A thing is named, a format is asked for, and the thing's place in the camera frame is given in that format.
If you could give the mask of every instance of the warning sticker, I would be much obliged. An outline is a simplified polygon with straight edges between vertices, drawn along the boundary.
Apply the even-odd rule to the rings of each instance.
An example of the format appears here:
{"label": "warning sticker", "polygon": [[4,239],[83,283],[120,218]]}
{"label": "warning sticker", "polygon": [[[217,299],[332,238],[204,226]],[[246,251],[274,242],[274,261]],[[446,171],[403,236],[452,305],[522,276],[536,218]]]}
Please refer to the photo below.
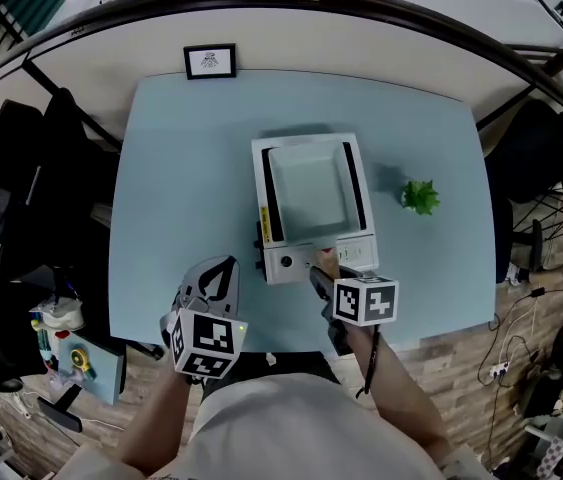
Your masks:
{"label": "warning sticker", "polygon": [[270,243],[270,217],[268,216],[268,207],[261,207],[261,234],[263,235],[263,241],[268,244]]}

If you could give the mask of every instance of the white cube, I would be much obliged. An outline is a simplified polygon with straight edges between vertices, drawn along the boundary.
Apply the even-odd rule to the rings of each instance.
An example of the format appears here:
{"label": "white cube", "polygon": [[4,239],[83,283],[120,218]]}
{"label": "white cube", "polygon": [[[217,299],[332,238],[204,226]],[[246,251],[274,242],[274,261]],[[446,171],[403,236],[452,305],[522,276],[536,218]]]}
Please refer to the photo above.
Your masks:
{"label": "white cube", "polygon": [[377,276],[336,279],[333,315],[360,326],[394,322],[398,300],[398,281]]}
{"label": "white cube", "polygon": [[174,369],[221,379],[241,354],[248,324],[181,308],[172,332]]}

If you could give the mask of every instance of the green plant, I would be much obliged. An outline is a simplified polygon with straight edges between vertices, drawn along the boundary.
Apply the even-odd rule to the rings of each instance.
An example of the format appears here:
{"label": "green plant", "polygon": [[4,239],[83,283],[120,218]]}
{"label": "green plant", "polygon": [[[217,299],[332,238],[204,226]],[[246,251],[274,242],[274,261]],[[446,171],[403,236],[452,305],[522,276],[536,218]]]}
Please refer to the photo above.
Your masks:
{"label": "green plant", "polygon": [[402,203],[419,215],[432,215],[432,209],[439,206],[438,195],[439,193],[432,188],[432,180],[410,181],[403,188]]}

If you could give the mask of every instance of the white t-shirt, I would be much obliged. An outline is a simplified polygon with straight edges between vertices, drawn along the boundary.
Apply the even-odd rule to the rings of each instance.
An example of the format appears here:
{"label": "white t-shirt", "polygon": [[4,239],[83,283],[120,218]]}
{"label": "white t-shirt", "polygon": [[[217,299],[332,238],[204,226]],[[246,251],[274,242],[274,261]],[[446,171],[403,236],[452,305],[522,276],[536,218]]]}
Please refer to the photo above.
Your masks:
{"label": "white t-shirt", "polygon": [[[81,447],[56,476],[138,480],[136,469]],[[239,382],[199,408],[185,451],[152,479],[490,479],[460,448],[435,465],[414,441],[330,381],[297,373]]]}

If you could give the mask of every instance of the sneaker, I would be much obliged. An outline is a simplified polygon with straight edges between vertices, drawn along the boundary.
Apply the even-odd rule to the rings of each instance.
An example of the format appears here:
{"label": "sneaker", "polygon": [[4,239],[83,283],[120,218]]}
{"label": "sneaker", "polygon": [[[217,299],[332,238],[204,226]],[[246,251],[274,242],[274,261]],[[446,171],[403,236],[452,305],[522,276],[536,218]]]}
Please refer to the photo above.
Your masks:
{"label": "sneaker", "polygon": [[519,267],[514,263],[508,265],[508,273],[505,275],[506,281],[509,281],[512,286],[519,286],[521,281],[519,281]]}

